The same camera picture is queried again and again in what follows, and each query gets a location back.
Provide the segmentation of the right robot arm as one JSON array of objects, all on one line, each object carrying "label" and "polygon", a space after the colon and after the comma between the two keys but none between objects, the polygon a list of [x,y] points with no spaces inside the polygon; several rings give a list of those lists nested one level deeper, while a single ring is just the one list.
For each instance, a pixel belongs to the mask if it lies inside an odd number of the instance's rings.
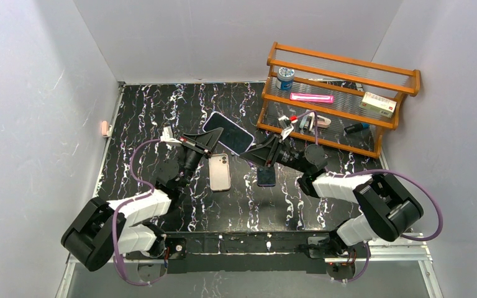
[{"label": "right robot arm", "polygon": [[359,205],[361,215],[330,232],[330,246],[334,248],[348,248],[377,238],[393,242],[424,214],[421,204],[393,174],[328,175],[324,149],[315,143],[295,150],[279,135],[272,134],[240,157],[261,167],[279,163],[301,172],[298,185],[307,196]]}]

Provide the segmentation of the bare black phone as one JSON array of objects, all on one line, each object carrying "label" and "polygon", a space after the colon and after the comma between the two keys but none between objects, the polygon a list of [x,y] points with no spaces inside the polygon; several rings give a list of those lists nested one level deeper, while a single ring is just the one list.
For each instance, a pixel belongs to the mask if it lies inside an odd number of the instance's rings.
[{"label": "bare black phone", "polygon": [[259,187],[274,187],[276,185],[274,166],[259,166],[257,168],[257,185]]}]

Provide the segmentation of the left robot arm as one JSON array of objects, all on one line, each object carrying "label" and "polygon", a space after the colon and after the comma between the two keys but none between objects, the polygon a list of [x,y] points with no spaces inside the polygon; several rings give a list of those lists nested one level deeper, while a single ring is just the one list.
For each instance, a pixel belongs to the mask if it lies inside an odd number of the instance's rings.
[{"label": "left robot arm", "polygon": [[126,253],[161,255],[166,234],[144,221],[168,214],[182,203],[200,160],[211,157],[223,132],[218,127],[175,138],[171,128],[165,127],[158,141],[179,147],[180,156],[159,164],[155,182],[137,178],[149,187],[142,194],[113,201],[99,196],[90,199],[63,233],[61,245],[89,271],[100,269],[109,260],[120,268]]}]

